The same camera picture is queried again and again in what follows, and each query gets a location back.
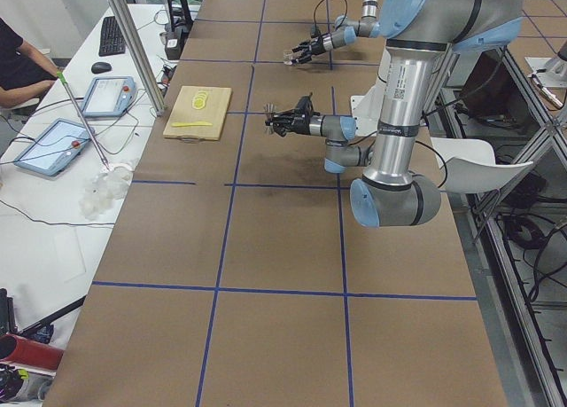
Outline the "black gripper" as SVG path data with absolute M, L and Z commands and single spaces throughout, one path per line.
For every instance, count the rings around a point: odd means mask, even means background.
M 291 63 L 295 65 L 303 65 L 309 63 L 313 59 L 313 55 L 322 55 L 332 50 L 331 34 L 327 33 L 319 35 L 310 40 L 300 42 L 297 46 L 293 47 L 291 51 L 294 54 Z
M 266 133 L 268 135 L 277 134 L 280 137 L 285 137 L 288 133 L 310 134 L 310 113 L 308 112 L 300 113 L 286 110 L 283 112 L 265 112 L 265 115 L 268 120 L 283 119 L 283 121 L 265 121 Z

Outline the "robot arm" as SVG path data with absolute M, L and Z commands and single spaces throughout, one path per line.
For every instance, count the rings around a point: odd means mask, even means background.
M 284 54 L 284 64 L 293 66 L 305 64 L 313 59 L 314 56 L 322 55 L 326 52 L 342 48 L 354 43 L 358 37 L 376 38 L 379 35 L 379 22 L 377 19 L 378 0 L 363 0 L 361 7 L 361 17 L 358 20 L 351 20 L 347 16 L 348 5 L 345 3 L 345 13 L 339 15 L 334 22 L 334 29 L 327 33 L 322 33 L 317 25 L 316 13 L 319 6 L 328 0 L 321 0 L 314 8 L 313 25 L 310 37 L 302 41 L 296 47 Z
M 390 64 L 377 133 L 369 149 L 353 144 L 356 120 L 316 112 L 309 96 L 291 110 L 268 112 L 266 125 L 280 136 L 323 137 L 324 167 L 339 174 L 363 169 L 350 186 L 357 222 L 366 227 L 414 226 L 439 211 L 439 188 L 409 168 L 426 93 L 439 56 L 446 51 L 489 51 L 508 45 L 520 31 L 524 0 L 363 0 L 361 17 L 340 17 L 332 32 L 300 43 L 291 62 L 353 43 L 385 40 Z

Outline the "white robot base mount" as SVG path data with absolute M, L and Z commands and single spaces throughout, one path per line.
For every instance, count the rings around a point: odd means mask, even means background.
M 364 137 L 377 130 L 382 110 L 385 83 L 378 80 L 364 96 L 351 96 L 351 115 L 356 120 L 356 136 Z

